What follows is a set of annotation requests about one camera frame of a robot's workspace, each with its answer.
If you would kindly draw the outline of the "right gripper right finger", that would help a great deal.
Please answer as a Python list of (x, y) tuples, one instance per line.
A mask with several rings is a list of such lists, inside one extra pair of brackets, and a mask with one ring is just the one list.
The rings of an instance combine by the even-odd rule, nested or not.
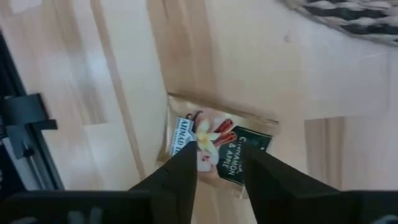
[(244, 184), (258, 224), (288, 224), (295, 199), (338, 192), (251, 144), (243, 145), (242, 157)]

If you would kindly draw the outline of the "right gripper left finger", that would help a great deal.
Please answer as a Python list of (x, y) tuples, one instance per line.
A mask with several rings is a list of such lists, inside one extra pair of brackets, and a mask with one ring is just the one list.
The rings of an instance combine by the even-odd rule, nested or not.
[(130, 190), (170, 193), (175, 199), (177, 224), (191, 224), (197, 189), (197, 143), (189, 142), (153, 174)]

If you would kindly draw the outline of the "beige tea packet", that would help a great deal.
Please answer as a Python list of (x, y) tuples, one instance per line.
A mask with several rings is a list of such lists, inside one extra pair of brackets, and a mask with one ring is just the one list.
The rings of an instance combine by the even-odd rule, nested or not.
[(279, 122), (192, 95), (168, 94), (164, 143), (157, 162), (166, 163), (186, 144), (197, 146), (200, 181), (247, 199), (243, 178), (244, 144), (266, 151)]

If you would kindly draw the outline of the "round woven placemat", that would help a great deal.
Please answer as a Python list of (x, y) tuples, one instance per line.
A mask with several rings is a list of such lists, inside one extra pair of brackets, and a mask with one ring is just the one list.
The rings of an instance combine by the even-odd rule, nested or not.
[(355, 38), (398, 47), (398, 0), (280, 0), (289, 9)]

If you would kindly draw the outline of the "black aluminium table frame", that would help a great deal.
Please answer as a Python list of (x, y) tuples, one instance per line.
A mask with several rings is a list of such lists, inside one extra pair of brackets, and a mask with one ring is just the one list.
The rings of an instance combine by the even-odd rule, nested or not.
[(41, 94), (28, 94), (0, 30), (0, 201), (19, 192), (63, 189), (43, 130), (56, 130)]

